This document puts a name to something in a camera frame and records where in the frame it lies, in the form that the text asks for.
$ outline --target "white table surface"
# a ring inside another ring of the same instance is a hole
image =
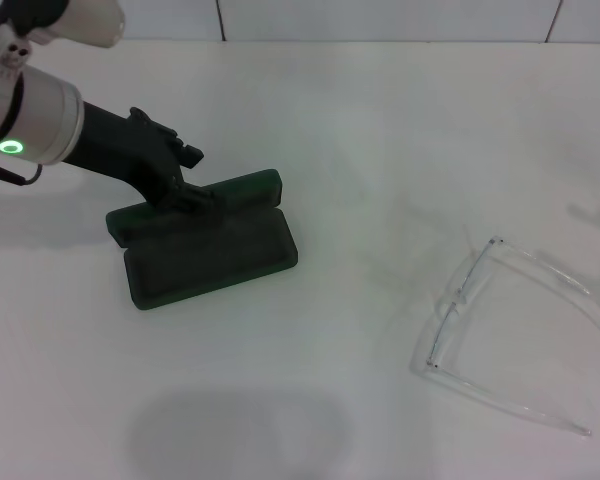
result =
[[[600,298],[600,46],[59,42],[34,63],[176,129],[207,155],[192,183],[277,168],[300,263],[140,312],[104,221],[130,187],[63,165],[0,185],[0,479],[600,480],[600,352],[569,331],[598,362],[588,440],[409,366],[493,234]]]

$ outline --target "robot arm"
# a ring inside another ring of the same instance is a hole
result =
[[[117,178],[154,207],[210,207],[210,194],[186,184],[180,168],[193,168],[202,152],[184,146],[176,132],[138,109],[123,119],[84,102],[75,86],[27,65],[31,42],[66,38],[112,47],[123,30],[116,0],[3,0],[0,152],[40,166],[65,162]],[[3,169],[0,179],[30,183]]]

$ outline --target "green led ring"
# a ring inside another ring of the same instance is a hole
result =
[[[17,155],[24,151],[24,145],[16,140],[5,140],[0,144],[0,151],[7,155]]]

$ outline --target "clear plastic safety glasses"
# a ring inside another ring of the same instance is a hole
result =
[[[552,383],[569,384],[569,372],[582,370],[577,349],[561,340],[600,340],[600,306],[585,286],[494,237],[451,279],[438,322],[426,361],[436,380],[501,411],[591,435],[560,408],[570,392]],[[530,377],[541,386],[529,388]]]

